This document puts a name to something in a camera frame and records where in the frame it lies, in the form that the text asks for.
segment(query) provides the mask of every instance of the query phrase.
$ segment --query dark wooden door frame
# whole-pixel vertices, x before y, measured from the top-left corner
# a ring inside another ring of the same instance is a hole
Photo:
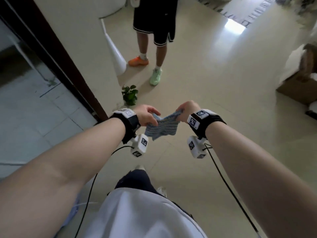
[[[0,18],[3,22],[38,55],[90,113],[95,112],[99,121],[107,120],[104,109],[34,0],[7,1],[10,5],[0,0]]]

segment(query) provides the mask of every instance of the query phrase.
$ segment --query green leaves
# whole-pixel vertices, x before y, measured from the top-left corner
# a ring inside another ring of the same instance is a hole
[[[138,99],[136,95],[138,94],[139,91],[135,88],[136,88],[135,85],[131,85],[131,87],[125,87],[125,86],[122,87],[123,100],[129,106],[135,105]]]

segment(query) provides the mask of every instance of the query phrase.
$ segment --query hand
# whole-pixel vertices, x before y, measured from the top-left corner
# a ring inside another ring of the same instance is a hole
[[[142,104],[142,105],[137,106],[133,111],[138,116],[139,123],[141,124],[141,126],[146,126],[149,123],[153,124],[154,126],[158,125],[158,122],[156,121],[156,119],[152,115],[152,113],[154,113],[158,116],[161,115],[161,113],[156,108],[154,108],[150,105]]]
[[[176,121],[187,123],[188,116],[198,110],[201,110],[200,106],[193,100],[187,101],[181,104],[176,111],[183,110],[183,112],[176,118]]]

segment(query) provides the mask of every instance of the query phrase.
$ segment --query orange sneaker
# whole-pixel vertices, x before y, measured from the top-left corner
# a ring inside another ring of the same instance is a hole
[[[140,58],[140,56],[134,58],[134,59],[131,59],[129,60],[128,62],[129,66],[131,67],[136,67],[136,66],[139,66],[139,65],[143,65],[143,66],[146,66],[149,64],[149,60],[143,60],[142,58]]]

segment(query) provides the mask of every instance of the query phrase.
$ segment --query white shirt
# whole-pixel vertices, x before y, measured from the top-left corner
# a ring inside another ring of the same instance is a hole
[[[112,191],[85,238],[207,238],[199,225],[168,199],[132,188]]]

